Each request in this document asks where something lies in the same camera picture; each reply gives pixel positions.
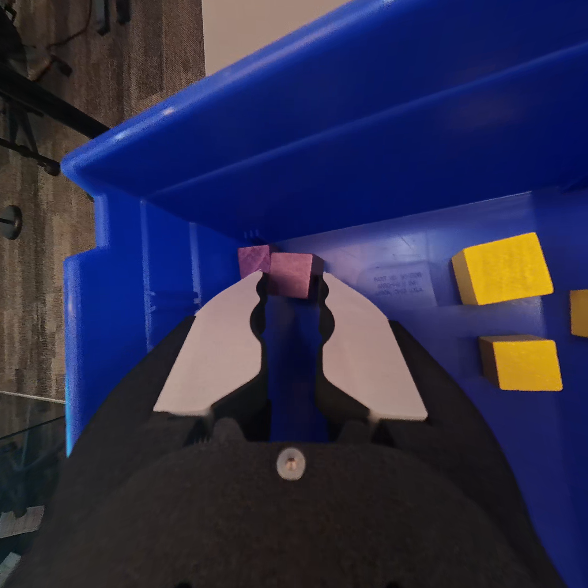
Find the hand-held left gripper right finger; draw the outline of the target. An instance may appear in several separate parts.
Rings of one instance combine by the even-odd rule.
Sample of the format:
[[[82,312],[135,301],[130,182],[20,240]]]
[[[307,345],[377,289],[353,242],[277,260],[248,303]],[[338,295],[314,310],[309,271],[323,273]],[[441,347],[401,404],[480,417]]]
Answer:
[[[331,273],[319,283],[316,403],[333,422],[424,422],[428,411],[385,314]]]

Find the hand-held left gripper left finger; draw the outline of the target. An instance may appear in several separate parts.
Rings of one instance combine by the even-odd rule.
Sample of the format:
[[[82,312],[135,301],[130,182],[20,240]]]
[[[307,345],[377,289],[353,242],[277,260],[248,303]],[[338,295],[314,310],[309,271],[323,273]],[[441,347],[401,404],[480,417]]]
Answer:
[[[268,400],[268,276],[255,271],[218,293],[194,321],[153,407],[195,417],[253,417]]]

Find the purple cubes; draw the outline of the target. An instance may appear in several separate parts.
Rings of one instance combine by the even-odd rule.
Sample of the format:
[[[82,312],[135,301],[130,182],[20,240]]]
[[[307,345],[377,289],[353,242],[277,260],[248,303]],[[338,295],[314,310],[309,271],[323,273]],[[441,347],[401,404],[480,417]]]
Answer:
[[[273,252],[270,255],[268,294],[311,300],[315,297],[318,276],[324,260],[315,254]]]

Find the blue plastic bin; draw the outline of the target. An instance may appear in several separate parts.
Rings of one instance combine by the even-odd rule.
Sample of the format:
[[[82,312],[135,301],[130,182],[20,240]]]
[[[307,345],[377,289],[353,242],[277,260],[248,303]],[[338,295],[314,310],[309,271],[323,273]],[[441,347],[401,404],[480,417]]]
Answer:
[[[353,1],[63,161],[96,248],[64,262],[68,453],[116,384],[239,279],[320,256],[481,411],[540,539],[587,587],[587,1]],[[551,295],[463,305],[462,249],[535,232]],[[478,338],[555,341],[560,392],[506,391]]]

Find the purple wooden cube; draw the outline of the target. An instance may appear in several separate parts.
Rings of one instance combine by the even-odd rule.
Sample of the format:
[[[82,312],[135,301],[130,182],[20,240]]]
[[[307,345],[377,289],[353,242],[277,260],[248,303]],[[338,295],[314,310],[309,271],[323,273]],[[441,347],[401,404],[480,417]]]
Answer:
[[[270,272],[271,256],[275,248],[271,245],[257,245],[238,248],[240,278],[261,271]]]

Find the yellow wooden cube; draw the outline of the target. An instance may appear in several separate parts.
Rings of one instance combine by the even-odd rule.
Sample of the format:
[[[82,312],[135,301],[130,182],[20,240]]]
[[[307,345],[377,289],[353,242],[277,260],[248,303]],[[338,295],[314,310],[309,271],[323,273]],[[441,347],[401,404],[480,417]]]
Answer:
[[[477,341],[483,375],[499,389],[563,390],[555,341],[530,334],[481,336]]]
[[[574,336],[588,337],[587,306],[587,289],[569,291],[570,333]]]
[[[535,232],[462,249],[452,268],[463,305],[551,295],[554,286]]]

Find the round black floor base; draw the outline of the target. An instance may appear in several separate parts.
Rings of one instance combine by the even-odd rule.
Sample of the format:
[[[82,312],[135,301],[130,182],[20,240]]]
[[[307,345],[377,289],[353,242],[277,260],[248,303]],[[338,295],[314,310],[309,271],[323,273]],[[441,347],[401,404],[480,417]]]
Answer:
[[[23,217],[21,209],[9,205],[1,210],[1,236],[8,240],[16,240],[22,231]]]

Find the black tripod base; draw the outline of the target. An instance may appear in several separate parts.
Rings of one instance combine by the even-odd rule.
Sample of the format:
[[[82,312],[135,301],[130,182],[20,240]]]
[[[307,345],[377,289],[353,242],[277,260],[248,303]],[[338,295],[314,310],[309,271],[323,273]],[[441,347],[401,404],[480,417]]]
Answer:
[[[53,177],[60,174],[60,163],[39,153],[28,119],[29,113],[51,118],[89,139],[95,139],[109,130],[103,123],[4,63],[1,64],[1,98],[6,105],[1,113],[9,123],[9,138],[1,138],[1,146],[23,158],[34,160]]]

